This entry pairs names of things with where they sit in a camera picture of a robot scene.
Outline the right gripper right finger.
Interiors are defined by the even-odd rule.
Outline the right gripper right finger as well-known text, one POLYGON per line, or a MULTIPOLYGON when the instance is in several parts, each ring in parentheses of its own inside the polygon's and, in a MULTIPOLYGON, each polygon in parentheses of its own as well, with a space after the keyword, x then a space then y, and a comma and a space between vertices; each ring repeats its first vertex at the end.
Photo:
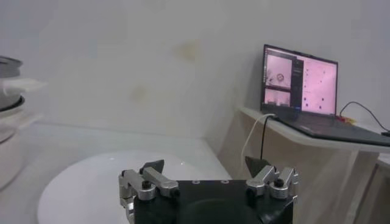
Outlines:
POLYGON ((246 181, 247 190, 254 197, 262 197, 268 191, 277 200, 297 198, 299 174, 296 169, 285 167, 280 172, 265 159, 246 156, 244 160, 252 177, 246 181))

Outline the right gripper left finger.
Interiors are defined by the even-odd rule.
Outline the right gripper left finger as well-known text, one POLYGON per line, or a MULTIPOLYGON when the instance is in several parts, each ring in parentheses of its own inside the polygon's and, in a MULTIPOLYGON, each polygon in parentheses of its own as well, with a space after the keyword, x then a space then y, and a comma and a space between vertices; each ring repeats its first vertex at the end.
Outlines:
POLYGON ((119 202, 128 208, 134 198, 151 201, 159 193, 163 197, 176 199, 180 196, 179 182, 170 180, 162 174, 163 159, 148 162, 136 170, 123 170, 118 176, 119 202))

